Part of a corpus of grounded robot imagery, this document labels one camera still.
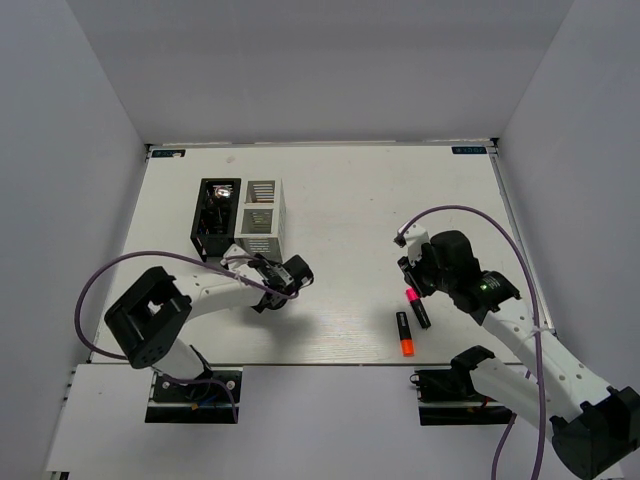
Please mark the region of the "pink capped black highlighter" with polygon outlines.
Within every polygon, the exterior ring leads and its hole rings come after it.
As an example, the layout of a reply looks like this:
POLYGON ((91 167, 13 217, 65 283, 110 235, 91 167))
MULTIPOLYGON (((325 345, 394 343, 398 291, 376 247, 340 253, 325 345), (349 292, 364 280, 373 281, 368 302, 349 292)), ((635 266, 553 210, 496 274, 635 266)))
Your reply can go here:
POLYGON ((431 327, 431 321, 424 308, 421 297, 413 288, 408 288, 405 291, 405 295, 420 327, 424 330, 429 329, 431 327))

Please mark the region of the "black handled scissors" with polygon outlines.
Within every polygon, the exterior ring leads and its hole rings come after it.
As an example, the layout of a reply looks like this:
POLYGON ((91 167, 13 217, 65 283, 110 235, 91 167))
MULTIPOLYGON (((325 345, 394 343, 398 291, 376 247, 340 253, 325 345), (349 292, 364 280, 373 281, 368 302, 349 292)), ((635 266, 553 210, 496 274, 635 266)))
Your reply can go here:
POLYGON ((206 200, 201 212, 201 226, 203 232, 225 235, 228 233, 232 204, 213 205, 207 207, 206 200))

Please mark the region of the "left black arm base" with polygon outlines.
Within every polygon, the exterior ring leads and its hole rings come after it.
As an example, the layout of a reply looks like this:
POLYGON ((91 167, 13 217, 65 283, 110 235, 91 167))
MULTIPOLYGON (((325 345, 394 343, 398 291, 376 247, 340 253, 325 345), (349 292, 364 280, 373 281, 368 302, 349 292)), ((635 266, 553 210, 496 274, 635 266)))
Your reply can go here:
POLYGON ((146 408, 148 424, 234 424, 239 413, 243 370, 214 369, 211 375, 223 383, 234 400, 234 408, 224 388, 218 384, 181 385, 155 374, 146 408))

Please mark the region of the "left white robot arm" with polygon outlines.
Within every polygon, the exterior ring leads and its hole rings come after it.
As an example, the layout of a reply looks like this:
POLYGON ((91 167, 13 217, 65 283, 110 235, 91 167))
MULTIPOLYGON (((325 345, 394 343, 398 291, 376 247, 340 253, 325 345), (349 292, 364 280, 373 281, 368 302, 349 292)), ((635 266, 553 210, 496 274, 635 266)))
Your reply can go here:
POLYGON ((179 339, 189 321, 240 307, 258 313, 278 310, 314 281, 311 268, 298 255, 280 263, 236 245, 218 265, 204 268, 204 273, 180 277, 162 266, 152 267, 104 316, 132 368, 153 369, 191 399, 209 392, 212 377, 204 357, 179 339))

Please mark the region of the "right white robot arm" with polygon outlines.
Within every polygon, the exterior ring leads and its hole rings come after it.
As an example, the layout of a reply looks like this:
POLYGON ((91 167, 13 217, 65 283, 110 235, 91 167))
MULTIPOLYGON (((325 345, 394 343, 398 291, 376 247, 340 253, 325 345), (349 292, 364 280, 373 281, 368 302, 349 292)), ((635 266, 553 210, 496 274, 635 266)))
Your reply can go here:
POLYGON ((462 232, 430 236, 412 225, 395 242, 406 251, 398 266, 419 297, 446 294, 532 375, 525 379, 489 349, 474 346, 451 361, 459 396, 489 397, 537 427, 580 479, 594 479, 638 450, 638 393, 615 388, 576 358, 535 320, 503 274, 481 268, 462 232))

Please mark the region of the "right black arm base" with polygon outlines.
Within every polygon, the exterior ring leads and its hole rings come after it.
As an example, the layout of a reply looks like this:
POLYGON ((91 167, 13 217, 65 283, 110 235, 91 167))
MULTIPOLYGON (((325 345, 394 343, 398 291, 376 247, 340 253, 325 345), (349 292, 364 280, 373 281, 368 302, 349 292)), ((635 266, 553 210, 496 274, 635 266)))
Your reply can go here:
POLYGON ((478 393, 467 393, 452 369, 415 370, 409 377, 415 387, 421 426, 506 425, 512 412, 478 393))

